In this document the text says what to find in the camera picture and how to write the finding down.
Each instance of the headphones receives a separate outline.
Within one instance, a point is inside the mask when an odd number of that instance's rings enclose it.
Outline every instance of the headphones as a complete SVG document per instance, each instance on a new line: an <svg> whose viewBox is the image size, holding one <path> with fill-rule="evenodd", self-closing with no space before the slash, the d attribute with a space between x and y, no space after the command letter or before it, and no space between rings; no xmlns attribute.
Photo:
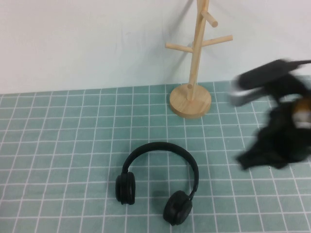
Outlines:
<svg viewBox="0 0 311 233"><path fill-rule="evenodd" d="M192 198L199 186L199 169L193 156L180 146L168 142L152 142L135 149L125 160L122 173L116 179L116 198L121 204L135 203L135 177L128 171L131 163L140 155L154 151L167 150L183 157L192 167L194 173L193 190L188 196L184 191L177 191L169 198L165 205L163 218L172 226L182 224L192 209Z"/></svg>

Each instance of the headphone ear cushion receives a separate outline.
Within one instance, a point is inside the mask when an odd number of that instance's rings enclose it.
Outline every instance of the headphone ear cushion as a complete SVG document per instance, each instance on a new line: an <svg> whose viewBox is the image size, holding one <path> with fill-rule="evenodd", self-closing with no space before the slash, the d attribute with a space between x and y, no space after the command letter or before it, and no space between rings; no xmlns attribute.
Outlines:
<svg viewBox="0 0 311 233"><path fill-rule="evenodd" d="M177 191L171 195L165 205L163 218L172 226L182 224L192 209L192 201L184 191Z"/></svg>
<svg viewBox="0 0 311 233"><path fill-rule="evenodd" d="M135 176L132 172L127 173L127 203L133 205L135 203Z"/></svg>
<svg viewBox="0 0 311 233"><path fill-rule="evenodd" d="M119 175L116 179L116 198L122 205L126 204L128 200L127 177L127 173L121 173L121 175Z"/></svg>
<svg viewBox="0 0 311 233"><path fill-rule="evenodd" d="M121 175L116 179L116 198L117 201L121 201Z"/></svg>

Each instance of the cutting mat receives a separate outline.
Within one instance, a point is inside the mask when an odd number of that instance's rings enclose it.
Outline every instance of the cutting mat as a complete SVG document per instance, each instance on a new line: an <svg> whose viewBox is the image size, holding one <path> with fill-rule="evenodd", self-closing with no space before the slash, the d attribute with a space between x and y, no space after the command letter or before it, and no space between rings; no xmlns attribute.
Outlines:
<svg viewBox="0 0 311 233"><path fill-rule="evenodd" d="M168 106L176 85L3 95L0 100L1 233L311 232L309 161L241 171L272 102L233 108L229 82L202 83L210 112L184 120ZM115 199L130 151L147 142L186 148L200 171L193 209L180 226L162 218L169 196L191 190L192 171L167 152L137 159L136 202Z"/></svg>

